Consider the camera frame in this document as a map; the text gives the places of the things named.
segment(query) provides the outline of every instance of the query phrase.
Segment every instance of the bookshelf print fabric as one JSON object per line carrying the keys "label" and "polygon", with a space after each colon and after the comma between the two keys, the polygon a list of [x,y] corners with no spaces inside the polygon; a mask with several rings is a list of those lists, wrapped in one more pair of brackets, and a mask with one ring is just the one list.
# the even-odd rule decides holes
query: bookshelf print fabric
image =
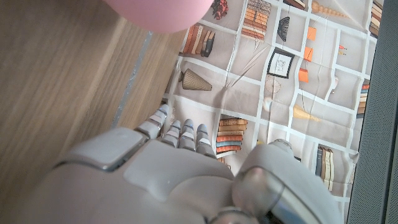
{"label": "bookshelf print fabric", "polygon": [[[227,2],[227,15],[218,20],[209,9],[187,30],[164,95],[175,108],[165,128],[170,118],[206,124],[234,174],[256,144],[288,140],[345,220],[382,4]],[[183,84],[186,71],[195,75]]]}

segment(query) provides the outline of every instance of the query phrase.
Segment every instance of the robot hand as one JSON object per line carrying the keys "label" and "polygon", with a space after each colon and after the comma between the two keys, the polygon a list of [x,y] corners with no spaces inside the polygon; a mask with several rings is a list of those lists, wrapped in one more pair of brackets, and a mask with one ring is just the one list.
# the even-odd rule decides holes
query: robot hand
{"label": "robot hand", "polygon": [[196,141],[190,119],[158,138],[168,111],[74,147],[24,203],[19,223],[342,222],[285,140],[255,147],[234,177],[215,159],[205,125]]}

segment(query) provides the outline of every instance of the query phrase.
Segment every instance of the picture frame print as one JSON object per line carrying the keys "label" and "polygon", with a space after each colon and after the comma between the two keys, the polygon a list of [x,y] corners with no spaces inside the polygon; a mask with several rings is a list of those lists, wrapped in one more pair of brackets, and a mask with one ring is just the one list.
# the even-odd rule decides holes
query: picture frame print
{"label": "picture frame print", "polygon": [[281,78],[289,78],[294,55],[275,49],[268,64],[267,74]]}

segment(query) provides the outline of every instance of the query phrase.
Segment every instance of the wooden table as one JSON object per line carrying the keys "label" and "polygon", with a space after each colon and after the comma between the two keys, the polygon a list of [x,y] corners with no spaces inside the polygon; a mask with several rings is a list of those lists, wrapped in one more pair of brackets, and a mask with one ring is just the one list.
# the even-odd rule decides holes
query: wooden table
{"label": "wooden table", "polygon": [[151,35],[99,0],[0,5],[0,223],[8,223],[60,154],[156,110],[185,31]]}

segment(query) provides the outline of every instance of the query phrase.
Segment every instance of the pink ball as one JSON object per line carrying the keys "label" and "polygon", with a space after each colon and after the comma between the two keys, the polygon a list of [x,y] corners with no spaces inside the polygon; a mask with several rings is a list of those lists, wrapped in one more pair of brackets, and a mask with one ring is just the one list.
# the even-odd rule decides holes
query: pink ball
{"label": "pink ball", "polygon": [[177,32],[198,22],[213,0],[105,0],[138,26],[160,33]]}

